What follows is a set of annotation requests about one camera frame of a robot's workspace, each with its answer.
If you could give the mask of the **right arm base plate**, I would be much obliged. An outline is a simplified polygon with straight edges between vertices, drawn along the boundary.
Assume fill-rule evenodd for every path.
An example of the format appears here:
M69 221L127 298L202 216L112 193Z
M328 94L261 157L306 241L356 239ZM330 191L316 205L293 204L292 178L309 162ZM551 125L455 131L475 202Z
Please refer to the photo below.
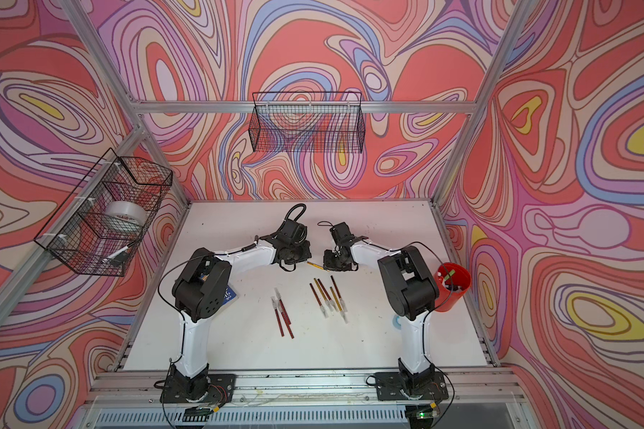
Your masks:
M400 372L377 372L372 383L380 401L429 400L440 403L450 395L441 373L410 377Z

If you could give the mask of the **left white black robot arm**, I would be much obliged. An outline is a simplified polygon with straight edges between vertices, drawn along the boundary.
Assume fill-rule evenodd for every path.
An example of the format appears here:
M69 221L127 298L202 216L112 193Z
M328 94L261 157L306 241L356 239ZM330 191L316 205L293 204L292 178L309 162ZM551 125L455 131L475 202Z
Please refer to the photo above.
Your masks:
M211 318L223 306L231 275L271 265L292 272L310 258L308 227L288 218L275 232L243 248L195 250L172 287L171 307L179 315L181 343L178 358L169 364L162 402L201 402L212 389L220 402L228 402L225 387L209 378L208 343Z

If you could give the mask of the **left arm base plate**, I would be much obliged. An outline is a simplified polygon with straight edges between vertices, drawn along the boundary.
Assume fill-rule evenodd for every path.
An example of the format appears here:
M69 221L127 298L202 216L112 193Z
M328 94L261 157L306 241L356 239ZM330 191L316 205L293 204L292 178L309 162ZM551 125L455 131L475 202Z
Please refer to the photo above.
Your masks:
M192 379L181 373L166 377L160 402L163 404L225 405L234 397L236 374L197 375Z

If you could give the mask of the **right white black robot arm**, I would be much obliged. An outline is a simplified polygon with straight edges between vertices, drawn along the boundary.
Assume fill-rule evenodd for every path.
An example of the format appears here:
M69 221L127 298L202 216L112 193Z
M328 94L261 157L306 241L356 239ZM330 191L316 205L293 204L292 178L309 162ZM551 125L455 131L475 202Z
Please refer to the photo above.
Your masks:
M387 301L399 318L402 351L395 373L376 373L377 390L397 390L408 399L420 398L438 385L429 357L428 327L439 296L438 284L420 250L413 245L386 248L353 234L347 223L329 228L334 248L326 250L323 268L350 272L359 266L379 270Z

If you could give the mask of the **yellow carving knife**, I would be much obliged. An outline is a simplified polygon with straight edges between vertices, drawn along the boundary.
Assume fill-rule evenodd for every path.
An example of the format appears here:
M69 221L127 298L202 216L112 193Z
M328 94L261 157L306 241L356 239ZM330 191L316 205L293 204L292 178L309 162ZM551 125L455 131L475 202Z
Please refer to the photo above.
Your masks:
M309 262L309 261L307 261L306 263L307 263L309 266L313 266L314 268L318 268L318 269L320 269L320 270L327 271L327 268L325 268L324 266L321 266L321 265L319 265L319 264L315 264L315 263L312 263L312 262Z

